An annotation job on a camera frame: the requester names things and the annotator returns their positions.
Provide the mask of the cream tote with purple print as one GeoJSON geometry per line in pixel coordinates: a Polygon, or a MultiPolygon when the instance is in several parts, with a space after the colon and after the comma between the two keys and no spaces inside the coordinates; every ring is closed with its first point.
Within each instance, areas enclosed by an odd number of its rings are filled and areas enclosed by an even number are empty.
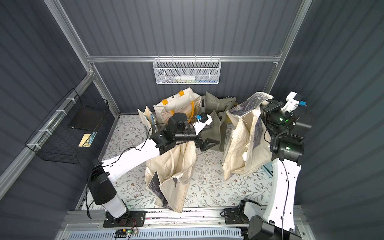
{"type": "Polygon", "coordinates": [[[222,164],[224,179],[256,172],[272,159],[271,136],[266,132],[261,107],[272,95],[256,92],[244,102],[226,111],[235,129],[232,130],[222,164]]]}

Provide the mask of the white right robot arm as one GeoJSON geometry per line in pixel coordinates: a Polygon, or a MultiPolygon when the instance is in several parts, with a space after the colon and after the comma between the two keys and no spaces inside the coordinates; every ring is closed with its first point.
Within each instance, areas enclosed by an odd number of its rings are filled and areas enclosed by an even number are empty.
{"type": "Polygon", "coordinates": [[[283,102],[268,100],[261,107],[262,121],[271,135],[270,150],[273,160],[273,188],[271,199],[262,216],[250,210],[246,203],[244,215],[249,219],[250,240],[299,240],[295,234],[294,199],[296,184],[304,154],[303,139],[316,118],[300,101],[292,112],[283,109],[283,102]]]}

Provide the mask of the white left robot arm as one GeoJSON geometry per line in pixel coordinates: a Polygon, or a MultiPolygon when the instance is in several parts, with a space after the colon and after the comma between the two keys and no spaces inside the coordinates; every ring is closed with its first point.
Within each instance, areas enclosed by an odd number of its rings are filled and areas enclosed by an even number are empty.
{"type": "Polygon", "coordinates": [[[212,128],[213,118],[201,113],[192,125],[184,113],[175,113],[161,130],[149,132],[146,140],[136,147],[129,147],[118,157],[105,160],[94,167],[87,186],[95,205],[103,206],[114,219],[128,217],[129,209],[118,195],[113,183],[142,163],[147,164],[149,188],[160,200],[162,207],[175,212],[183,210],[197,154],[219,144],[201,132],[212,128]]]}

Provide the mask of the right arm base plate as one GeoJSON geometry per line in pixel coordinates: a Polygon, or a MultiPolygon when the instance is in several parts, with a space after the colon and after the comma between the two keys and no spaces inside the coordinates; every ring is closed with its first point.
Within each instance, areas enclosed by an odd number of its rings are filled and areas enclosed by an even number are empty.
{"type": "Polygon", "coordinates": [[[232,209],[223,209],[220,213],[220,216],[224,218],[226,225],[236,225],[236,224],[244,224],[244,221],[240,214],[238,208],[232,209]]]}

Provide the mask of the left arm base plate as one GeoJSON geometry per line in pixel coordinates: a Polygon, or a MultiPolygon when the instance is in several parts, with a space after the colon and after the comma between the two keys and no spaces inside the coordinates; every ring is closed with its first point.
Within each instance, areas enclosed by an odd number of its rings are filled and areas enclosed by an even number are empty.
{"type": "Polygon", "coordinates": [[[146,218],[146,211],[128,211],[119,218],[114,218],[106,212],[103,223],[104,228],[132,228],[143,227],[146,218]]]}

